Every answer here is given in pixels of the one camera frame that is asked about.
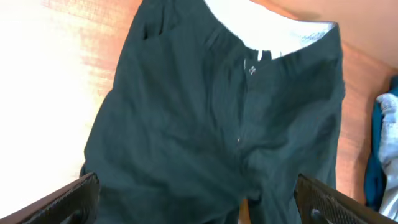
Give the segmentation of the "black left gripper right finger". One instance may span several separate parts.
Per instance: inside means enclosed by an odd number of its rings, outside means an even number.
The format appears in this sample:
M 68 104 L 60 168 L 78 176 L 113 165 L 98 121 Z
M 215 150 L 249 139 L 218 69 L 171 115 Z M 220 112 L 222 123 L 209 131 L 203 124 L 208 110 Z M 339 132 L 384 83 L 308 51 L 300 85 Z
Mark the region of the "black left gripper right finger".
M 294 198 L 302 224 L 397 224 L 317 179 L 298 176 Z

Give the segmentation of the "black shorts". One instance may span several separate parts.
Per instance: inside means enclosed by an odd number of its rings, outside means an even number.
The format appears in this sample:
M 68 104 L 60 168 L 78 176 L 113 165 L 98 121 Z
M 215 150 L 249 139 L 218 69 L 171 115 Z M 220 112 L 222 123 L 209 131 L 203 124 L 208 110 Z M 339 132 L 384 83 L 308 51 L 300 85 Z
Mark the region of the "black shorts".
M 300 223 L 300 175 L 334 187 L 336 22 L 252 2 L 143 1 L 85 147 L 97 223 Z

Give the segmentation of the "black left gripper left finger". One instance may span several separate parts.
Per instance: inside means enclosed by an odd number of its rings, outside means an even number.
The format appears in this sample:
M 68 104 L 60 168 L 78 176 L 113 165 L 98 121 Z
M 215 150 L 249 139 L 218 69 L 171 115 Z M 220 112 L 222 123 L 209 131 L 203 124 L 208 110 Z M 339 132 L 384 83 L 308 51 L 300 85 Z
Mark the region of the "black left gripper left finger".
M 96 220 L 100 181 L 89 173 L 4 217 L 1 224 L 90 224 Z

